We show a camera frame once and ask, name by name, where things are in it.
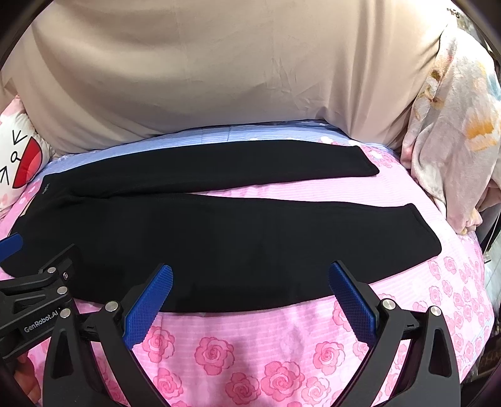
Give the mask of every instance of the rose print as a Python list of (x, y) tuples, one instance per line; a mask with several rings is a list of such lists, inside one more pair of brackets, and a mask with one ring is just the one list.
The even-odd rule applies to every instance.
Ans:
[(397, 299), (395, 297), (393, 297), (391, 294), (385, 294), (385, 293), (382, 293), (382, 294), (378, 294), (377, 295), (379, 298), (383, 299), (383, 298), (391, 298), (393, 301), (396, 301)]
[(468, 274), (465, 271), (459, 269), (459, 276), (461, 277), (461, 280), (464, 284), (468, 282)]
[(341, 309), (341, 305), (339, 305), (338, 301), (334, 303), (334, 311), (332, 311), (332, 320), (336, 325), (342, 326), (346, 332), (352, 331), (350, 323), (348, 322), (348, 319), (346, 318), (346, 315)]
[(452, 285), (450, 282), (448, 282), (447, 280), (442, 280), (442, 288), (443, 288), (443, 293), (447, 296), (447, 297), (451, 297), (452, 295)]
[(443, 259), (445, 269), (452, 274), (456, 274), (456, 262), (452, 257), (446, 257)]
[(40, 345), (42, 345), (42, 352), (46, 355), (49, 351), (49, 344), (51, 343), (51, 339), (46, 339)]
[(179, 376), (163, 367), (159, 368), (158, 376), (153, 378), (153, 384), (167, 400), (179, 397), (184, 393), (183, 383)]
[(337, 342), (317, 343), (313, 355), (313, 366), (321, 369), (326, 376), (333, 374), (344, 362), (345, 353), (342, 344)]
[(454, 320), (447, 315), (444, 315), (444, 317), (447, 328), (449, 329), (450, 336), (452, 336), (456, 333), (456, 324), (454, 323)]
[(195, 351), (195, 361), (203, 366), (203, 370), (209, 376), (217, 376), (224, 369), (233, 366), (235, 357), (233, 345), (213, 336), (200, 340), (199, 347)]
[(244, 373), (233, 373), (224, 389), (236, 405), (249, 404), (261, 394), (259, 380)]
[(471, 362), (473, 360), (473, 356), (473, 344), (468, 341), (464, 347), (464, 357)]
[(463, 287), (463, 299), (464, 299), (465, 302), (470, 302), (471, 301), (470, 291), (466, 287)]
[(109, 379), (108, 360), (104, 356), (96, 356), (96, 363), (97, 367), (99, 368), (99, 371), (101, 372), (101, 377), (103, 378), (103, 381), (106, 383), (106, 381)]
[(468, 263), (465, 263), (464, 264), (464, 273), (468, 276), (468, 277), (472, 277), (473, 276), (473, 271), (470, 267), (470, 265)]
[(306, 380), (306, 388), (301, 391), (302, 399), (309, 405), (322, 403), (331, 392), (329, 381), (323, 377), (310, 377)]
[(391, 395), (391, 392), (393, 391), (395, 385), (397, 384), (397, 379), (398, 379), (398, 373), (388, 374), (388, 381), (386, 382), (386, 386), (384, 388), (384, 393), (387, 396)]
[(460, 353), (463, 349), (463, 335), (460, 333), (453, 335), (452, 343), (454, 344), (454, 350), (456, 353)]
[(341, 390), (338, 390), (338, 391), (335, 391), (333, 394), (332, 394), (332, 397), (331, 397), (331, 403), (335, 402), (339, 396), (341, 395), (341, 393), (343, 392), (343, 389)]
[(160, 363), (163, 357), (167, 359), (174, 354), (174, 341), (174, 337), (168, 331), (153, 325), (141, 346), (153, 363)]
[(379, 400), (381, 399), (381, 397), (383, 396), (383, 392), (379, 392), (377, 393), (377, 396), (376, 396), (376, 399), (374, 400), (375, 403), (379, 402)]
[(261, 389), (275, 401), (284, 401), (301, 387), (305, 375), (294, 362), (273, 361), (265, 366)]
[(414, 311), (426, 312), (427, 309), (428, 309), (428, 304), (425, 303), (424, 301), (419, 301), (412, 304), (412, 310)]
[(461, 297), (460, 294), (454, 293), (454, 295), (452, 296), (452, 298), (454, 300), (454, 305), (456, 306), (456, 308), (463, 307), (464, 301), (463, 301), (463, 297)]
[(482, 338), (477, 338), (475, 341), (475, 353), (477, 355), (480, 355), (480, 352), (482, 352), (482, 345), (483, 345)]
[(106, 387), (113, 401), (128, 405), (122, 389), (115, 380), (107, 381)]
[(430, 300), (433, 304), (440, 306), (442, 304), (442, 294), (438, 287), (432, 286), (430, 287)]
[(475, 288), (480, 293), (483, 290), (483, 283), (480, 280), (475, 281)]
[(466, 321), (471, 322), (471, 307), (467, 304), (463, 308), (463, 316)]
[(430, 269), (430, 273), (437, 280), (440, 280), (440, 267), (437, 262), (434, 260), (428, 260), (428, 268)]
[(486, 326), (483, 330), (483, 339), (485, 342), (487, 342), (487, 340), (490, 338), (490, 329), (488, 326)]
[(484, 326), (485, 325), (485, 317), (483, 315), (483, 312), (479, 312), (478, 313), (478, 324), (480, 326)]
[(360, 360), (364, 360), (365, 355), (369, 351), (369, 346), (367, 343), (356, 341), (353, 344), (353, 353)]
[(395, 368), (397, 370), (401, 370), (402, 366), (405, 362), (405, 356), (407, 355), (407, 346), (404, 343), (401, 343), (398, 346), (397, 354), (395, 355)]
[(480, 312), (480, 304), (474, 298), (471, 299), (471, 308), (472, 308), (473, 312), (476, 315), (478, 315), (478, 313)]
[(461, 371), (461, 368), (463, 367), (462, 356), (456, 356), (456, 360), (457, 360), (457, 371)]
[(457, 311), (454, 312), (454, 325), (458, 329), (461, 329), (463, 327), (463, 316)]

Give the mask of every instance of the pink rose pattern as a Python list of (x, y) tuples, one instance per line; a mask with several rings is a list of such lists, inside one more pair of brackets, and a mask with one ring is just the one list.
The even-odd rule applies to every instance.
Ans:
[(353, 353), (360, 360), (364, 360), (365, 355), (369, 351), (369, 346), (367, 343), (356, 341), (353, 344)]
[(454, 305), (456, 306), (456, 308), (462, 308), (464, 306), (464, 301), (463, 297), (461, 297), (461, 294), (454, 293), (452, 298), (454, 300)]
[(236, 405), (249, 404), (261, 394), (259, 380), (245, 373), (233, 373), (224, 390)]
[(467, 320), (468, 322), (471, 322), (471, 307), (466, 304), (464, 307), (463, 307), (463, 315), (464, 315), (464, 318), (465, 320)]
[(235, 357), (233, 345), (213, 336), (202, 338), (195, 351), (195, 361), (203, 366), (209, 376), (217, 376), (224, 369), (233, 366)]
[(346, 315), (341, 309), (341, 305), (339, 305), (338, 301), (334, 303), (334, 311), (332, 311), (332, 320), (336, 325), (342, 326), (346, 332), (352, 331), (350, 323), (348, 322), (348, 319), (346, 318)]
[(445, 257), (443, 259), (445, 269), (452, 274), (456, 274), (456, 262), (452, 257)]
[[(442, 280), (441, 289), (437, 286), (431, 286), (429, 289), (429, 298), (431, 304), (439, 306), (446, 299), (449, 304), (454, 304), (456, 310), (453, 314), (445, 315), (445, 321), (452, 337), (458, 369), (460, 372), (468, 371), (471, 363), (481, 353), (483, 344), (490, 336), (490, 329), (485, 326), (486, 322), (491, 319), (492, 310), (484, 305), (483, 298), (483, 282), (481, 266), (478, 262), (471, 266), (464, 265), (464, 268), (457, 268), (456, 262), (452, 258), (444, 259), (444, 267), (447, 272), (454, 275), (459, 271), (461, 280), (469, 281), (470, 279), (478, 282), (477, 292), (472, 295), (468, 287), (464, 286), (459, 289), (459, 292), (453, 292), (453, 284), (449, 280)], [(436, 261), (429, 261), (428, 268), (431, 277), (440, 281), (442, 271)], [(380, 298), (394, 298), (387, 294), (381, 294)], [(428, 304), (425, 301), (416, 301), (412, 305), (412, 309), (419, 312), (426, 312)], [(478, 324), (483, 327), (480, 337), (467, 341), (459, 332), (466, 323), (471, 323), (473, 315), (478, 319)], [(352, 329), (344, 315), (339, 303), (336, 301), (332, 313), (332, 320), (344, 331), (351, 332)], [(147, 354), (149, 360), (153, 363), (160, 363), (163, 360), (171, 358), (175, 354), (175, 338), (170, 332), (162, 329), (161, 326), (153, 325), (145, 340), (141, 344), (142, 350)], [(47, 353), (49, 341), (41, 344), (41, 350)], [(349, 353), (360, 361), (364, 359), (369, 351), (367, 344), (355, 341), (350, 346)], [(383, 396), (390, 396), (393, 391), (398, 371), (403, 367), (407, 346), (400, 344), (392, 370), (387, 377), (386, 383), (381, 392), (378, 393), (376, 403)], [(311, 359), (311, 363), (323, 376), (333, 375), (338, 368), (342, 368), (342, 364), (348, 357), (346, 354), (345, 345), (338, 342), (320, 342), (315, 346), (315, 352)], [(234, 365), (235, 352), (234, 347), (223, 339), (216, 337), (204, 337), (200, 340), (194, 354), (195, 362), (202, 366), (208, 376), (220, 375), (225, 369), (229, 369)], [(115, 401), (127, 404), (125, 396), (115, 381), (108, 363), (103, 356), (97, 354), (97, 364), (102, 374), (104, 382), (108, 387), (110, 394)], [(36, 369), (42, 375), (40, 366), (36, 365)], [(161, 394), (171, 400), (170, 404), (173, 407), (190, 407), (186, 402), (178, 398), (185, 396), (183, 383), (181, 378), (167, 368), (161, 367), (158, 369), (157, 375), (153, 379), (153, 383), (159, 389)], [(292, 398), (287, 404), (287, 407), (315, 407), (322, 406), (326, 403), (334, 402), (342, 392), (342, 389), (333, 391), (330, 386), (329, 379), (320, 375), (309, 377), (305, 380), (305, 376), (301, 373), (300, 365), (293, 361), (279, 362), (272, 361), (266, 364), (264, 368), (264, 376), (260, 378), (253, 377), (248, 373), (236, 371), (231, 372), (223, 382), (224, 391), (231, 405), (249, 405), (260, 397), (268, 396), (275, 402), (282, 402), (288, 398)]]
[(160, 363), (174, 354), (174, 337), (160, 326), (153, 325), (141, 346), (153, 363)]
[(433, 304), (440, 306), (442, 305), (442, 293), (436, 286), (430, 287), (430, 300)]
[(179, 397), (184, 393), (181, 379), (163, 367), (159, 368), (158, 375), (153, 378), (153, 384), (166, 400)]
[(480, 352), (482, 352), (482, 347), (483, 347), (483, 341), (482, 338), (477, 338), (475, 341), (475, 353), (477, 355), (480, 355)]
[(405, 356), (407, 355), (407, 346), (401, 343), (398, 346), (397, 354), (395, 356), (394, 367), (397, 370), (401, 370), (404, 365)]
[(387, 396), (391, 395), (391, 392), (395, 388), (395, 385), (397, 384), (397, 379), (398, 379), (398, 373), (389, 373), (386, 381), (386, 386), (384, 388), (384, 393)]
[(124, 393), (118, 383), (115, 380), (109, 380), (105, 382), (108, 391), (110, 392), (110, 396), (114, 401), (119, 403), (128, 405), (127, 400), (124, 396)]
[(471, 301), (471, 293), (466, 287), (463, 287), (463, 299), (465, 302)]
[(309, 405), (321, 404), (331, 392), (329, 381), (323, 377), (310, 377), (306, 380), (306, 388), (301, 390), (301, 398)]
[(452, 295), (452, 285), (450, 282), (448, 282), (447, 280), (442, 280), (442, 289), (443, 289), (443, 293), (447, 296), (447, 297), (451, 297)]
[(463, 350), (463, 335), (457, 333), (452, 337), (452, 343), (454, 344), (454, 350), (457, 353), (461, 353)]
[(337, 342), (317, 343), (313, 355), (313, 366), (325, 376), (333, 374), (344, 362), (344, 346)]
[(464, 357), (470, 362), (473, 361), (473, 344), (470, 341), (468, 341), (464, 347)]
[(412, 310), (418, 312), (426, 312), (428, 305), (424, 301), (415, 302), (412, 304)]
[(447, 328), (449, 328), (450, 336), (456, 333), (456, 324), (451, 317), (445, 315), (445, 323), (447, 324)]
[(463, 316), (459, 312), (454, 312), (454, 325), (461, 329), (463, 327)]
[(428, 268), (430, 269), (430, 273), (437, 280), (440, 280), (440, 267), (437, 262), (434, 260), (428, 260)]
[(261, 379), (261, 389), (275, 401), (284, 401), (298, 390), (305, 375), (294, 362), (273, 361), (265, 366), (265, 376)]

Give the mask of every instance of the pink bedsheet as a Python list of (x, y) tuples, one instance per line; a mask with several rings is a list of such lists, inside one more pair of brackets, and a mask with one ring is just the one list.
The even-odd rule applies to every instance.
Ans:
[[(330, 142), (322, 137), (322, 142)], [(463, 379), (481, 352), (494, 316), (483, 288), (484, 266), (474, 234), (458, 236), (435, 205), (391, 155), (362, 146), (380, 173), (371, 178), (325, 179), (207, 192), (231, 197), (349, 201), (375, 206), (414, 203), (442, 244), (442, 253), (372, 288), (405, 309), (442, 308)], [(28, 187), (0, 224), (7, 236), (38, 191)], [(8, 276), (0, 270), (0, 278)], [(97, 310), (79, 302), (82, 312)], [(39, 381), (48, 341), (29, 353)], [(126, 403), (100, 346), (104, 380)], [(217, 315), (160, 313), (134, 353), (173, 407), (330, 407), (367, 353), (357, 342), (335, 297), (261, 312)], [(407, 351), (402, 342), (375, 403), (386, 400)]]

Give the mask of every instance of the mattress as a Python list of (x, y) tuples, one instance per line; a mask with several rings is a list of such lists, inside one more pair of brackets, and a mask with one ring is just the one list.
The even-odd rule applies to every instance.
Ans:
[[(374, 206), (416, 205), (436, 233), (442, 253), (412, 269), (372, 284), (381, 297), (404, 309), (441, 307), (463, 379), (490, 335), (494, 316), (484, 290), (482, 254), (474, 234), (458, 236), (391, 150), (354, 142), (318, 122), (274, 123), (190, 130), (128, 145), (64, 156), (50, 163), (27, 187), (0, 224), (8, 235), (37, 193), (43, 176), (111, 156), (156, 148), (225, 141), (289, 138), (341, 145), (358, 144), (379, 167), (374, 177), (321, 179), (208, 191), (228, 197), (348, 201)], [(99, 309), (78, 302), (81, 312)], [(389, 397), (402, 369), (402, 342), (377, 401)], [(48, 341), (29, 353), (39, 381)], [(99, 345), (103, 378), (116, 401), (125, 403)], [(142, 344), (133, 349), (146, 373), (173, 407), (330, 406), (368, 351), (358, 342), (334, 296), (260, 312), (157, 315)]]

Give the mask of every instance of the metal screw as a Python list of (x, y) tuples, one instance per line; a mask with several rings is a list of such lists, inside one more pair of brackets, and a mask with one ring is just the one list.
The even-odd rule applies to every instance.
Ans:
[(433, 315), (435, 315), (436, 317), (439, 317), (440, 315), (442, 315), (442, 310), (440, 308), (438, 308), (438, 307), (435, 307), (435, 306), (433, 306), (433, 307), (430, 308), (430, 312)]
[(107, 303), (104, 308), (106, 309), (106, 311), (108, 312), (113, 312), (113, 311), (116, 311), (118, 309), (118, 302), (116, 301), (110, 301), (109, 303)]
[(383, 307), (386, 309), (392, 310), (395, 309), (396, 306), (397, 304), (395, 304), (395, 301), (390, 300), (389, 298), (383, 300)]
[(59, 315), (61, 316), (61, 318), (68, 318), (71, 315), (71, 310), (69, 308), (65, 308), (61, 310)]

